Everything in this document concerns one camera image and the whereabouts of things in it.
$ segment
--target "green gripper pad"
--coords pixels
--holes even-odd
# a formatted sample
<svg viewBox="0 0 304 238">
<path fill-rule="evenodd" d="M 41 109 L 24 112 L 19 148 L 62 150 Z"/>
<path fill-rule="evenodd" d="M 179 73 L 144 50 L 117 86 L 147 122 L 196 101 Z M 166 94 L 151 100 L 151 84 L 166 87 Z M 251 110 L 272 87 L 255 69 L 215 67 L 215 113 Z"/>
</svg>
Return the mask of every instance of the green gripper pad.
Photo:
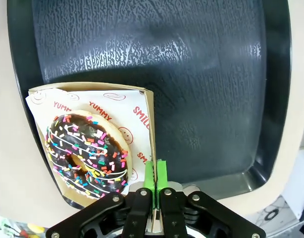
<svg viewBox="0 0 304 238">
<path fill-rule="evenodd" d="M 168 187 L 167 184 L 167 170 L 166 170 L 166 161 L 158 160 L 157 161 L 157 207 L 159 208 L 159 192 Z"/>
<path fill-rule="evenodd" d="M 152 191 L 153 209 L 155 208 L 155 185 L 154 185 L 154 172 L 153 162 L 146 162 L 146 172 L 144 176 L 144 187 Z"/>
</svg>

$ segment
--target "chocolate frosting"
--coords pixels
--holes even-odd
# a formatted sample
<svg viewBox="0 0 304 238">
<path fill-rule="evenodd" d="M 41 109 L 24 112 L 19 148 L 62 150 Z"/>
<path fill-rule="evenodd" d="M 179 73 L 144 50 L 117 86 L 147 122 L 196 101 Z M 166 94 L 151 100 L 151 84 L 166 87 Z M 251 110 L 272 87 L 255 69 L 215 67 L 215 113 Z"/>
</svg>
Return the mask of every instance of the chocolate frosting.
<svg viewBox="0 0 304 238">
<path fill-rule="evenodd" d="M 127 185 L 128 152 L 91 117 L 56 117 L 47 129 L 46 147 L 53 169 L 88 197 L 121 192 Z"/>
</svg>

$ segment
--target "white paper wrapper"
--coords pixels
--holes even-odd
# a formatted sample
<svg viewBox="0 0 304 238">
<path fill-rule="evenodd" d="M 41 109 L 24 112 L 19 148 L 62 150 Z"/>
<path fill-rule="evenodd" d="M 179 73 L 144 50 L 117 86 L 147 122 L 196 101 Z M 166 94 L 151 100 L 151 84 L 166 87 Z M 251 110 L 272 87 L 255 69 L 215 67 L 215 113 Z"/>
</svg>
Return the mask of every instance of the white paper wrapper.
<svg viewBox="0 0 304 238">
<path fill-rule="evenodd" d="M 144 181 L 145 162 L 151 160 L 148 109 L 143 93 L 136 90 L 66 92 L 57 88 L 38 91 L 26 98 L 43 135 L 55 116 L 85 110 L 104 117 L 124 135 L 132 152 L 133 172 L 128 184 Z M 127 194 L 126 186 L 122 194 Z"/>
</svg>

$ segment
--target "donut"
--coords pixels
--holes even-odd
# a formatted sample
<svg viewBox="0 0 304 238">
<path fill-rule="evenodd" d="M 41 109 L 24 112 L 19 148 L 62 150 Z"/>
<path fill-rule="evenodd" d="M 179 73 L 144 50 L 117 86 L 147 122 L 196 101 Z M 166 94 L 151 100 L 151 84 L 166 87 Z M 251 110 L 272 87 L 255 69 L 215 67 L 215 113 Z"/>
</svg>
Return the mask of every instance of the donut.
<svg viewBox="0 0 304 238">
<path fill-rule="evenodd" d="M 103 117 L 82 110 L 55 117 L 45 139 L 53 170 L 77 192 L 98 199 L 128 185 L 129 146 Z"/>
</svg>

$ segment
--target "black plastic tray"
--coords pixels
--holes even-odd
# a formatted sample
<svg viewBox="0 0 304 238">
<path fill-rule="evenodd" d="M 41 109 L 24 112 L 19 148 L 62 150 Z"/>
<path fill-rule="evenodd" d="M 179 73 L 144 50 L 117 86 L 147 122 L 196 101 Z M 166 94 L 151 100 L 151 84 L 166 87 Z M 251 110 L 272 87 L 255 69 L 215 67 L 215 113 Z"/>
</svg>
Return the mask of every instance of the black plastic tray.
<svg viewBox="0 0 304 238">
<path fill-rule="evenodd" d="M 265 184 L 289 99 L 287 1 L 87 4 L 7 1 L 18 87 L 46 165 L 28 90 L 99 81 L 154 91 L 156 153 L 167 160 L 169 180 L 196 184 L 216 199 Z"/>
</svg>

